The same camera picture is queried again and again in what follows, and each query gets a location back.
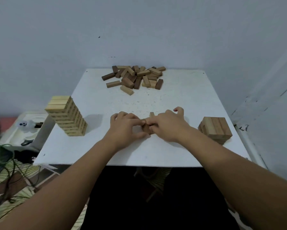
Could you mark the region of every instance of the black pants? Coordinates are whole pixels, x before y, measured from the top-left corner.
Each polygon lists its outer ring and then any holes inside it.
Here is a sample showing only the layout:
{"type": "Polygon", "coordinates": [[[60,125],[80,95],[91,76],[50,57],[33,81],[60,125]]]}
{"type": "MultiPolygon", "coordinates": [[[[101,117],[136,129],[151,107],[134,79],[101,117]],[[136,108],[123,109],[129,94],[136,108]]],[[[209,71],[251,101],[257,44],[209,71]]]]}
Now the black pants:
{"type": "Polygon", "coordinates": [[[173,168],[160,203],[150,206],[139,194],[136,168],[106,166],[90,194],[81,230],[236,229],[224,197],[203,168],[173,168]]]}

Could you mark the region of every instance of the leg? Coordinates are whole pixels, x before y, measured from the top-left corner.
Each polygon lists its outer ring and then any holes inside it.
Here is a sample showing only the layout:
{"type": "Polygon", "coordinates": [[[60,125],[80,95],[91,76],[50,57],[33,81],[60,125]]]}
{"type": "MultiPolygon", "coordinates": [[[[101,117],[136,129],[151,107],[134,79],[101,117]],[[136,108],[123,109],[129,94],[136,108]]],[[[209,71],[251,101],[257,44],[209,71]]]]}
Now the leg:
{"type": "Polygon", "coordinates": [[[239,230],[224,197],[204,168],[173,168],[165,180],[164,196],[169,224],[239,230]]]}
{"type": "Polygon", "coordinates": [[[106,166],[96,181],[81,230],[140,226],[145,201],[134,181],[135,167],[106,166]]]}

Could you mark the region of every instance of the person's right arm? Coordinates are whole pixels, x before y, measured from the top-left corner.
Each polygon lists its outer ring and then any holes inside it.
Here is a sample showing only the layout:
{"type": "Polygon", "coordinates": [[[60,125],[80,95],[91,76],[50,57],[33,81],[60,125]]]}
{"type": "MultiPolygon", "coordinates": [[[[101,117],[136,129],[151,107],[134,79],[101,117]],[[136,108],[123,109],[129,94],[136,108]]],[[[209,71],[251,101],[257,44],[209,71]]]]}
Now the person's right arm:
{"type": "Polygon", "coordinates": [[[185,147],[253,229],[287,229],[287,181],[216,143],[184,120],[177,107],[147,119],[160,138],[185,147]]]}

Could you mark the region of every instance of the person's right hand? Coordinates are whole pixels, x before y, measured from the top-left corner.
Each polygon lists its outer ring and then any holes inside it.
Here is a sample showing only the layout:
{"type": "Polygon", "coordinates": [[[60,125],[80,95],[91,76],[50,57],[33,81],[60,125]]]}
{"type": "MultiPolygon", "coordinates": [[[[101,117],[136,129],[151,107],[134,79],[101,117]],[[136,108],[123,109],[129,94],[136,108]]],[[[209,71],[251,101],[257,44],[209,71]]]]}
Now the person's right hand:
{"type": "Polygon", "coordinates": [[[186,136],[187,132],[191,128],[189,124],[184,120],[184,109],[176,107],[173,111],[177,111],[177,114],[171,110],[166,110],[165,113],[160,113],[157,116],[147,118],[146,123],[158,137],[168,142],[180,143],[181,139],[186,136]]]}

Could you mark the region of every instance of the hand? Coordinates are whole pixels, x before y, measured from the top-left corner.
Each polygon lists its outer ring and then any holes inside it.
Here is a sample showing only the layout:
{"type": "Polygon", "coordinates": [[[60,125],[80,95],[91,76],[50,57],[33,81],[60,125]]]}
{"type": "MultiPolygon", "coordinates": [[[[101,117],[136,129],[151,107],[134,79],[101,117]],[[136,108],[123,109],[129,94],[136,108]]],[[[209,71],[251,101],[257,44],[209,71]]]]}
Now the hand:
{"type": "Polygon", "coordinates": [[[191,127],[184,120],[184,109],[176,107],[173,111],[177,111],[177,114],[171,110],[166,110],[165,113],[161,113],[157,116],[147,118],[146,122],[158,137],[168,142],[180,143],[181,139],[186,136],[188,129],[191,127]]]}
{"type": "Polygon", "coordinates": [[[133,133],[133,126],[142,126],[145,121],[141,121],[136,115],[126,112],[119,112],[110,117],[110,129],[105,134],[105,140],[113,144],[116,152],[126,148],[137,139],[142,139],[149,134],[145,132],[133,133]]]}

